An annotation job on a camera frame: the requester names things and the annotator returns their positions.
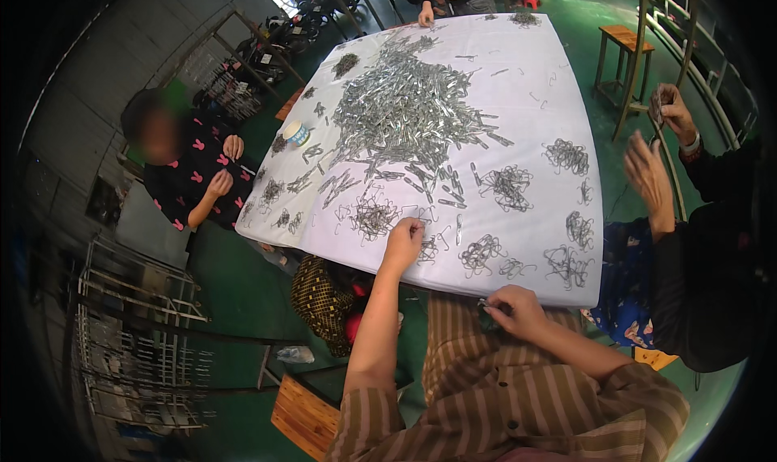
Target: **black hair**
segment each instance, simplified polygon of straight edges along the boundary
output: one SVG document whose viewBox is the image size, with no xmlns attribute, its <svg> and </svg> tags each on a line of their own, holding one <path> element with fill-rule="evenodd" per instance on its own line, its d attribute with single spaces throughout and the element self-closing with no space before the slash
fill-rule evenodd
<svg viewBox="0 0 777 462">
<path fill-rule="evenodd" d="M 149 113 L 161 108 L 161 93 L 159 88 L 141 89 L 130 99 L 124 111 L 121 112 L 121 129 L 124 138 L 135 143 L 140 138 L 143 122 Z"/>
</svg>

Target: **black jacket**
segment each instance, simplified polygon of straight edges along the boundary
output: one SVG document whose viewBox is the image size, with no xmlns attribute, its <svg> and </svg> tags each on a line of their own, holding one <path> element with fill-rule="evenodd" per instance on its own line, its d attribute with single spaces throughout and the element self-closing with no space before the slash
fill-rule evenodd
<svg viewBox="0 0 777 462">
<path fill-rule="evenodd" d="M 760 150 L 756 138 L 722 156 L 702 149 L 698 158 L 684 162 L 702 200 L 710 204 L 654 245 L 654 346 L 701 373 L 743 360 L 760 329 L 764 305 L 751 232 Z"/>
</svg>

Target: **blue and white cup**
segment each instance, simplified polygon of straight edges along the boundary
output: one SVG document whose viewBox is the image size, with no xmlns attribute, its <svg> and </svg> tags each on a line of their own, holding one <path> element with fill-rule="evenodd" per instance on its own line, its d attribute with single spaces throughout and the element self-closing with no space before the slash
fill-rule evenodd
<svg viewBox="0 0 777 462">
<path fill-rule="evenodd" d="M 308 138 L 310 138 L 308 127 L 303 125 L 302 121 L 298 119 L 289 123 L 284 130 L 284 139 L 289 143 L 294 143 L 296 146 L 305 145 Z"/>
</svg>

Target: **corrugated metal wall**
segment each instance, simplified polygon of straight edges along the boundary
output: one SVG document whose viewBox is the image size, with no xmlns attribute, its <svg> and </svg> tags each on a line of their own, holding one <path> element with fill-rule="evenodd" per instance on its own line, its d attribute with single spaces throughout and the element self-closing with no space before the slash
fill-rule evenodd
<svg viewBox="0 0 777 462">
<path fill-rule="evenodd" d="M 40 160 L 30 161 L 25 193 L 61 243 L 80 248 L 101 230 L 110 236 L 84 212 L 97 176 L 121 183 L 124 105 L 139 89 L 158 84 L 233 8 L 257 22 L 281 14 L 272 0 L 117 0 L 62 64 L 24 143 Z M 236 43 L 243 32 L 231 21 L 220 34 Z"/>
</svg>

